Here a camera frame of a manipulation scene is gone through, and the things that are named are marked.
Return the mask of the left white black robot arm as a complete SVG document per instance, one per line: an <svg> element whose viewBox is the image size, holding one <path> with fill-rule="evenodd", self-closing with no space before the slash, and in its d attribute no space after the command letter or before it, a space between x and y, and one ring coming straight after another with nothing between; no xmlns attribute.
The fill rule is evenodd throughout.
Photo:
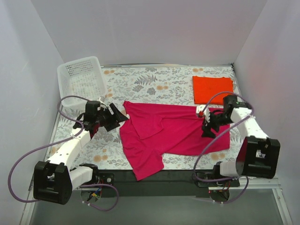
<svg viewBox="0 0 300 225"><path fill-rule="evenodd" d="M71 140L64 142L46 161L39 161L35 165L34 198L66 204L73 190L81 185L96 187L100 182L96 165L81 164L76 169L72 169L71 165L99 128L104 127L106 131L111 131L127 120L128 117L113 103L106 106L100 101L87 101L85 111L74 121Z"/></svg>

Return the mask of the magenta t shirt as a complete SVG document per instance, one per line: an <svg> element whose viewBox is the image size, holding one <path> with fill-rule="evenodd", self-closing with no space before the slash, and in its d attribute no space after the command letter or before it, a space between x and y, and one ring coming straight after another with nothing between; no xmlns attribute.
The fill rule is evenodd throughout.
<svg viewBox="0 0 300 225"><path fill-rule="evenodd" d="M163 154L198 156L212 141L202 137L196 107L132 103L123 106L129 120L120 128L123 152L137 180L164 168Z"/></svg>

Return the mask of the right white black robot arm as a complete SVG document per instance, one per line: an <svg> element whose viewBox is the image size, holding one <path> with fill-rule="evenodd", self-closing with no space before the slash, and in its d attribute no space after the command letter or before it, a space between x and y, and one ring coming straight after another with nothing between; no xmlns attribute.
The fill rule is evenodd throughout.
<svg viewBox="0 0 300 225"><path fill-rule="evenodd" d="M236 95L228 95L223 98L222 110L211 111L207 105L199 105L196 114L203 118L203 137L215 141L225 135L220 131L222 126L232 125L244 139L235 160L214 165L212 180L215 185L223 186L231 177L272 179L275 176L280 142L267 136L259 127L250 103L239 101Z"/></svg>

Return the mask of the white plastic basket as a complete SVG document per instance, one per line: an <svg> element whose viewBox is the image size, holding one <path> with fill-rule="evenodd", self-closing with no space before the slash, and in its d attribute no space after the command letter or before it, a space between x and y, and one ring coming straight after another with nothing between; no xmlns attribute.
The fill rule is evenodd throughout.
<svg viewBox="0 0 300 225"><path fill-rule="evenodd" d="M60 97L79 96L105 101L108 93L98 58L90 56L61 64L57 68Z"/></svg>

